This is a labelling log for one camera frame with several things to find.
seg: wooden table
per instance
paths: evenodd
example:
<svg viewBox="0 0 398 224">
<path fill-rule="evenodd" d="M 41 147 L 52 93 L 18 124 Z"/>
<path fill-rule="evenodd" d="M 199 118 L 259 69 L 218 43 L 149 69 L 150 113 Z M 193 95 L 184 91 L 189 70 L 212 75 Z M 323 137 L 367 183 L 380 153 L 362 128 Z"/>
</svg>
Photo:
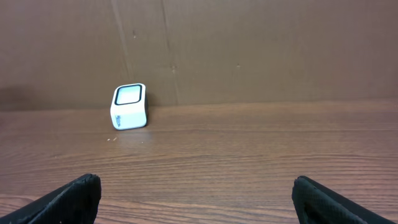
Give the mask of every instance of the wooden table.
<svg viewBox="0 0 398 224">
<path fill-rule="evenodd" d="M 0 215 L 101 177 L 98 223 L 298 223 L 306 175 L 398 222 L 398 100 L 0 113 Z"/>
</svg>

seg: small white cube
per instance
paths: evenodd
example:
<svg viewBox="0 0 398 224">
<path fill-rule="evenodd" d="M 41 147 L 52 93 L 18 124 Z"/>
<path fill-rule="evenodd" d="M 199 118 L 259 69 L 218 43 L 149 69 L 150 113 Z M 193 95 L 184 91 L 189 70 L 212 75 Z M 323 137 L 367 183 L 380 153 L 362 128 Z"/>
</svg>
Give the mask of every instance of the small white cube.
<svg viewBox="0 0 398 224">
<path fill-rule="evenodd" d="M 114 128 L 125 130 L 141 128 L 147 124 L 148 100 L 144 84 L 136 83 L 117 87 L 111 105 Z"/>
</svg>

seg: table surface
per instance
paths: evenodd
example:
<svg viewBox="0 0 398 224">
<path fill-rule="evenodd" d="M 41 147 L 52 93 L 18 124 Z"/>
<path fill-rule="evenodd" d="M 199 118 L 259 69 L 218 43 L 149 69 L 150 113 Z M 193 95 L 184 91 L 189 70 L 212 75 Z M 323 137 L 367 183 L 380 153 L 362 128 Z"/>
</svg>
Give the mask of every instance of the table surface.
<svg viewBox="0 0 398 224">
<path fill-rule="evenodd" d="M 398 100 L 0 112 L 0 215 L 98 174 L 96 223 L 298 223 L 306 175 L 398 222 Z"/>
</svg>

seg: white device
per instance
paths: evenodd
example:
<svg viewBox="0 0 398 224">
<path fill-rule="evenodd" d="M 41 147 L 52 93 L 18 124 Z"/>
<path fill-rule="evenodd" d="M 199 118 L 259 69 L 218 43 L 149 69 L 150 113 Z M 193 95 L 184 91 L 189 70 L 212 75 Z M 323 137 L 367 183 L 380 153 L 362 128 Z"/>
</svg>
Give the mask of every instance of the white device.
<svg viewBox="0 0 398 224">
<path fill-rule="evenodd" d="M 147 124 L 148 100 L 144 84 L 117 87 L 113 94 L 111 119 L 114 128 L 125 130 Z"/>
</svg>

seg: brown cardboard wall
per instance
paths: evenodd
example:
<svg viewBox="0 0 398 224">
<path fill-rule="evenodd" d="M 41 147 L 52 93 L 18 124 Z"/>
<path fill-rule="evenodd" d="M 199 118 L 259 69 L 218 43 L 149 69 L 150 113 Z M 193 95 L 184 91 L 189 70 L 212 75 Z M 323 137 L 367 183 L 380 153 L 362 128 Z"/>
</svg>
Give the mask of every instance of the brown cardboard wall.
<svg viewBox="0 0 398 224">
<path fill-rule="evenodd" d="M 0 2 L 0 110 L 397 97 L 398 1 Z"/>
</svg>

